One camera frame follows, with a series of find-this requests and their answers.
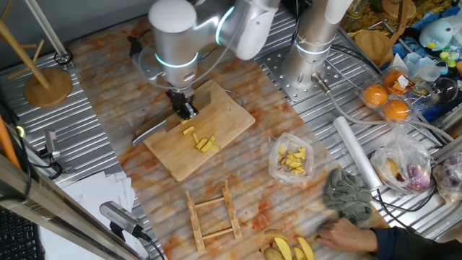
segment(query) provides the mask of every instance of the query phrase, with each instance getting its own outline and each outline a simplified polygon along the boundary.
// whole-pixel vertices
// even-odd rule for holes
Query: dark sleeve
[[[391,228],[371,228],[377,236],[378,252],[373,254],[379,260],[389,260],[395,249],[395,232]]]
[[[447,243],[437,243],[411,234],[399,227],[387,230],[373,230],[378,239],[376,257],[380,260],[460,260],[462,259],[462,244],[456,240]]]

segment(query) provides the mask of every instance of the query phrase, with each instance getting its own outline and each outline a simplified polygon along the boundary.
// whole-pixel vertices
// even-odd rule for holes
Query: blue light ring
[[[316,54],[323,54],[325,53],[326,51],[329,51],[331,49],[331,47],[329,46],[329,48],[327,48],[326,50],[324,51],[307,51],[305,50],[304,48],[302,48],[302,46],[300,46],[298,44],[298,42],[295,42],[295,45],[297,46],[297,48],[301,51],[303,51],[304,53],[307,53],[307,54],[313,54],[313,55],[316,55]]]
[[[189,66],[189,65],[191,65],[193,62],[196,61],[196,59],[197,59],[198,56],[199,56],[199,52],[196,53],[196,55],[194,56],[194,58],[193,58],[191,61],[189,61],[188,63],[186,63],[186,64],[172,65],[172,64],[168,64],[167,62],[163,61],[163,60],[159,57],[159,55],[157,55],[157,53],[155,54],[155,57],[156,57],[157,61],[158,61],[160,64],[162,64],[162,65],[164,65],[164,66],[168,66],[168,67],[170,67],[170,68],[184,68],[184,67],[186,67],[186,66]]]
[[[229,10],[226,11],[225,15],[223,15],[222,19],[218,22],[217,26],[217,31],[215,32],[215,41],[219,45],[219,32],[223,27],[223,24],[225,23],[225,20],[229,17],[229,15],[232,13],[234,10],[234,7],[232,6]]]

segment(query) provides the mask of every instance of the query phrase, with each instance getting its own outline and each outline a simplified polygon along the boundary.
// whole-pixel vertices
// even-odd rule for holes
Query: clear plastic bag
[[[281,147],[284,147],[284,152],[280,154],[279,151]],[[299,152],[298,149],[302,149],[303,147],[305,148],[305,159],[300,160],[300,163],[305,171],[296,175],[290,172],[293,170],[290,166],[281,164],[282,160],[279,159],[279,155],[281,155],[281,157],[287,157],[289,151],[297,153]],[[292,134],[281,134],[281,136],[273,144],[269,154],[269,174],[284,184],[301,183],[313,179],[313,165],[313,148],[307,142]]]
[[[370,162],[385,185],[402,194],[420,194],[430,187],[430,160],[423,144],[393,129]]]
[[[457,152],[438,165],[433,171],[440,195],[446,203],[462,200],[462,152]]]

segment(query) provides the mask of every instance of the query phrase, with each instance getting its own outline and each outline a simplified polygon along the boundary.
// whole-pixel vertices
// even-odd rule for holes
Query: human hand
[[[373,231],[359,229],[345,218],[325,225],[319,236],[319,243],[337,251],[376,253],[378,250],[377,237]]]

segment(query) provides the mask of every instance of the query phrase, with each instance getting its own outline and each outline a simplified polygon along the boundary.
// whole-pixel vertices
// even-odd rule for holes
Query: keyboard
[[[0,260],[43,260],[38,226],[0,208]]]

